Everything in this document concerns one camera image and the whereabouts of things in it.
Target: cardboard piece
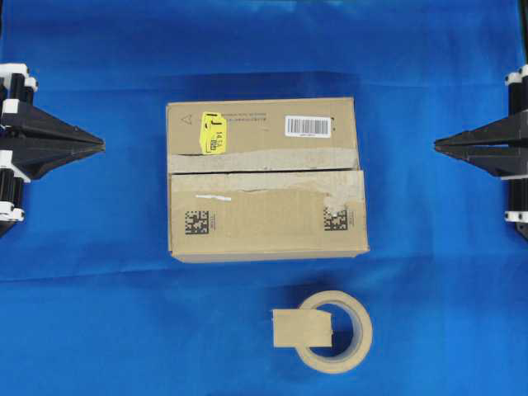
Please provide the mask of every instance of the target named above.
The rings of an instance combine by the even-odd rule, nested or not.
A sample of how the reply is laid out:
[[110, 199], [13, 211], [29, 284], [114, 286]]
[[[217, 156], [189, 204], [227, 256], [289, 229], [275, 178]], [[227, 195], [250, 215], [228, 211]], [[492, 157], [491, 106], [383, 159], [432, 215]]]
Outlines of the cardboard piece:
[[[327, 137], [287, 136], [303, 131], [289, 116]], [[222, 118], [224, 153], [203, 154], [200, 132]], [[351, 98], [170, 104], [167, 168], [169, 250], [184, 262], [369, 250]]]

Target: brown packing tape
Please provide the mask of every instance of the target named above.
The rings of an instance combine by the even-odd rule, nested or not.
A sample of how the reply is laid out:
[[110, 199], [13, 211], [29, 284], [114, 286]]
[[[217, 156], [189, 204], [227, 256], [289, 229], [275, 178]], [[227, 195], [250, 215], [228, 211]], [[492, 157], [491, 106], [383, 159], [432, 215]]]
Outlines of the brown packing tape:
[[324, 204], [335, 213], [342, 210], [349, 201], [364, 202], [363, 171], [355, 172], [287, 172], [278, 177], [271, 177], [265, 173], [210, 175], [209, 177], [196, 177], [196, 175], [177, 175], [177, 191], [195, 192], [196, 198], [202, 195], [211, 195], [215, 179], [221, 180], [222, 200], [231, 201], [230, 191], [259, 193], [269, 190], [301, 190], [316, 191], [325, 195]]
[[319, 309], [273, 309], [273, 346], [331, 347], [332, 315]]
[[355, 148], [276, 148], [207, 156], [173, 154], [167, 167], [169, 173], [356, 170], [359, 159]]
[[[333, 357], [317, 355], [310, 349], [310, 345], [294, 345], [300, 359], [314, 370], [326, 374], [341, 374], [359, 365], [367, 356], [372, 344], [373, 328], [370, 316], [361, 303], [343, 293], [342, 291], [329, 290], [308, 297], [300, 306], [299, 311], [313, 310], [325, 304], [333, 304], [345, 310], [352, 321], [353, 336], [350, 346], [341, 354]], [[299, 316], [299, 326], [310, 326]], [[319, 327], [311, 329], [312, 332], [320, 332]], [[309, 332], [299, 330], [299, 334]]]

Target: tape strip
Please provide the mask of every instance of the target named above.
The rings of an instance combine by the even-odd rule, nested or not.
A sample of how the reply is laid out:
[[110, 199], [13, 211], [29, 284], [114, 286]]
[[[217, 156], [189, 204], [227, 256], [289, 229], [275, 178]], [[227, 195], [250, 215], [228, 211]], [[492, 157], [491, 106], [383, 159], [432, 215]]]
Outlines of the tape strip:
[[168, 173], [233, 171], [298, 171], [317, 169], [359, 169], [355, 148], [274, 148], [223, 155], [183, 155], [168, 157]]
[[354, 329], [350, 346], [342, 354], [333, 357], [316, 355], [307, 346], [296, 346], [295, 350], [307, 366], [327, 374], [340, 374], [359, 365], [369, 353], [372, 322], [363, 305], [342, 291], [331, 290], [312, 295], [299, 309], [316, 309], [325, 304], [334, 304], [350, 315]]
[[273, 309], [273, 346], [331, 347], [332, 315], [319, 309]]

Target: white mark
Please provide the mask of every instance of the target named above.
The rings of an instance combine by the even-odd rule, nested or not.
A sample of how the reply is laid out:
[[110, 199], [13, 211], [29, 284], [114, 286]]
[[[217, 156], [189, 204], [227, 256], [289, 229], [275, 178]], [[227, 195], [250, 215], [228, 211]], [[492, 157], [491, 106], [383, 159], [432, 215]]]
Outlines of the white mark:
[[230, 196], [196, 196], [196, 198], [206, 198], [208, 200], [231, 200]]

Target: printed symbol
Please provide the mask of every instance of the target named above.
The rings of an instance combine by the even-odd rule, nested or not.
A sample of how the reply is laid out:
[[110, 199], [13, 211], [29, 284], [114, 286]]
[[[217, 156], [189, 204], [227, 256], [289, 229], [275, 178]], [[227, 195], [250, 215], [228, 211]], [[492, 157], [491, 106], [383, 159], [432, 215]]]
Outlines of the printed symbol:
[[182, 120], [183, 122], [185, 122], [186, 124], [192, 125], [192, 114], [190, 114], [190, 115], [186, 115], [186, 116], [183, 117], [181, 120]]

